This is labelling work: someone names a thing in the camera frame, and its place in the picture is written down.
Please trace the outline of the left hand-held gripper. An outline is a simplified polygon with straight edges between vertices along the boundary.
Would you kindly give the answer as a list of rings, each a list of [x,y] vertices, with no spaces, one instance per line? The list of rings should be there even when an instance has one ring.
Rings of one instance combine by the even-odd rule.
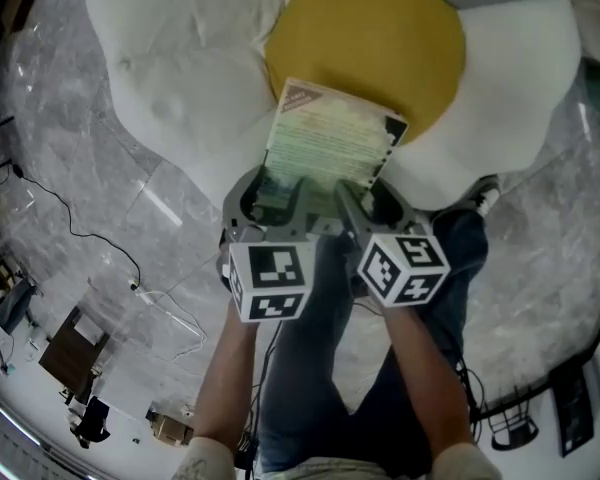
[[[252,215],[265,168],[245,173],[226,195],[223,235],[216,268],[243,323],[294,320],[314,287],[316,242],[307,236],[314,182],[295,185],[287,222],[261,227]]]

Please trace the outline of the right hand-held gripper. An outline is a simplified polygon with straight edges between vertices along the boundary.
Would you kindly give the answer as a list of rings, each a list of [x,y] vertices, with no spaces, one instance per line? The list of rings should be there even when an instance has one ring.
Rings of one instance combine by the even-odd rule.
[[[429,303],[451,267],[433,232],[415,224],[415,210],[401,194],[385,181],[373,185],[373,217],[389,229],[407,229],[402,232],[369,233],[366,214],[345,180],[335,184],[335,204],[345,231],[364,239],[356,273],[368,292],[386,308]]]

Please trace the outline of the green snack packet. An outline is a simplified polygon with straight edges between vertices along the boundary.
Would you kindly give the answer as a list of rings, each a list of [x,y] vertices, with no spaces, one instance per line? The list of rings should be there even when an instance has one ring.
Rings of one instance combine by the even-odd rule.
[[[352,183],[354,195],[363,198],[408,130],[407,121],[390,109],[289,78],[266,146],[256,204],[285,208],[296,183],[306,177],[308,212],[332,218],[336,182]]]

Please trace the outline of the white flower-shaped floor cushion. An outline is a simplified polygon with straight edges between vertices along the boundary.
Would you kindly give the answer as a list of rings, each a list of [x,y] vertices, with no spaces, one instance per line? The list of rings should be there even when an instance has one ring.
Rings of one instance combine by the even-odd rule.
[[[600,0],[86,0],[114,111],[215,207],[265,153],[290,78],[401,114],[381,177],[413,206],[528,168]]]

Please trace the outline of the person's left forearm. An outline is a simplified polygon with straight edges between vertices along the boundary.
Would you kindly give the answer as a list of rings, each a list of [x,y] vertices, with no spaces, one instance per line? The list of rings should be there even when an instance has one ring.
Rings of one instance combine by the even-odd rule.
[[[244,323],[234,306],[227,317],[194,409],[194,435],[236,452],[249,415],[259,325]]]

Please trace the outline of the person's right forearm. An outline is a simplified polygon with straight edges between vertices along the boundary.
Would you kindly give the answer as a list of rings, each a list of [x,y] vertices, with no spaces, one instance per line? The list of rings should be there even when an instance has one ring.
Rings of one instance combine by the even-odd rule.
[[[414,412],[433,457],[473,444],[465,391],[418,315],[408,307],[383,308],[391,345]]]

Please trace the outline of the person's right sneaker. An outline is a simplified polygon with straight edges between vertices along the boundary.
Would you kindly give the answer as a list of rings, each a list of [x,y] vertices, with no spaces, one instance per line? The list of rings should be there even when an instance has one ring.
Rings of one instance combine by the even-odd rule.
[[[484,218],[500,196],[499,177],[497,175],[484,176],[478,179],[458,202],[434,212],[431,216],[431,221],[457,211],[472,211]]]

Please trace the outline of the person's blue jeans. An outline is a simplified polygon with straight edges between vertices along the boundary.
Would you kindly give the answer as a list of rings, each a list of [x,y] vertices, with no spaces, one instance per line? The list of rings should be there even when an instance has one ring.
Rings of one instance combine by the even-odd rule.
[[[433,221],[451,272],[435,297],[417,310],[450,365],[463,348],[468,288],[488,254],[483,217],[454,210]],[[389,351],[371,389],[348,412],[333,380],[335,350],[349,321],[353,298],[345,271],[345,239],[317,244],[316,282],[307,307],[283,325],[261,405],[260,452],[266,473],[282,473],[313,458],[377,464],[391,478],[417,478],[432,466],[417,421]]]

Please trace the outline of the cardboard box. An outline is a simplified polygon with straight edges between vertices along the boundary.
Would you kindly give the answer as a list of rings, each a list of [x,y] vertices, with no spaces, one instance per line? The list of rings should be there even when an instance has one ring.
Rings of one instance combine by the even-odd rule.
[[[153,436],[173,447],[186,447],[193,437],[189,426],[161,413],[149,410],[146,419],[150,423]]]

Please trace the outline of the dark wooden desk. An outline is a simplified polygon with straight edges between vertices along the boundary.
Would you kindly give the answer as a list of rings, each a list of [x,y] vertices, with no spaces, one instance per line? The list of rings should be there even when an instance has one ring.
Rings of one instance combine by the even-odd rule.
[[[110,335],[96,326],[95,342],[79,332],[78,323],[87,315],[74,307],[50,339],[38,364],[78,400],[89,392],[95,379],[94,366]]]

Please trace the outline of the person's beige shirt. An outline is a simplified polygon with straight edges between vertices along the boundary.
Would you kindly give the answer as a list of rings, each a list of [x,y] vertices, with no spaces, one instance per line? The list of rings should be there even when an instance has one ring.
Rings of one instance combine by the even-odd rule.
[[[225,445],[196,437],[172,480],[236,480],[234,457]],[[261,480],[396,479],[387,476],[374,463],[317,457],[286,471],[265,473]],[[502,480],[502,475],[478,447],[463,443],[448,448],[437,457],[424,480]]]

